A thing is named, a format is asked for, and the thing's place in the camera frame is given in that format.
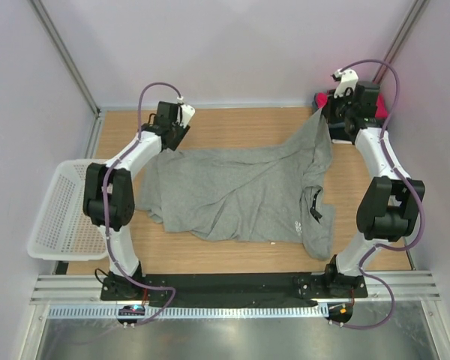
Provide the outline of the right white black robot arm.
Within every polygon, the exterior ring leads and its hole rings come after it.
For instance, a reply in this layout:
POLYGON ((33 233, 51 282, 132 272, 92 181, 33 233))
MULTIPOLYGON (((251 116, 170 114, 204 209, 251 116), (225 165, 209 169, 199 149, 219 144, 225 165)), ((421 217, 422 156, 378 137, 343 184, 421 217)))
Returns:
POLYGON ((339 85, 324 97, 320 108, 328 126, 343 126, 370 175, 356 214, 357 233, 344 250, 332 257, 322 279, 326 293, 346 297, 364 291, 365 267, 377 252, 394 251, 393 244, 413 232, 425 185, 411 179, 390 145, 385 120, 377 115, 377 84, 358 81, 355 85, 339 85))

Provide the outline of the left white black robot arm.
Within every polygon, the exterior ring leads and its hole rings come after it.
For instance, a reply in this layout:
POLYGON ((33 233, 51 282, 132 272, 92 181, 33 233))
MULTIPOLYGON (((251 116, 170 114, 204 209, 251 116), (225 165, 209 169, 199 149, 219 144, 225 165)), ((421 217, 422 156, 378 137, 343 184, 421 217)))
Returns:
POLYGON ((175 103, 161 101, 149 121, 138 124, 131 142, 105 163, 92 162, 85 172, 82 210, 98 227, 109 257, 108 278, 129 300, 144 290, 140 261, 134 253, 129 223, 134 216, 133 182, 156 155, 175 150, 190 129, 195 109, 182 96, 175 103))

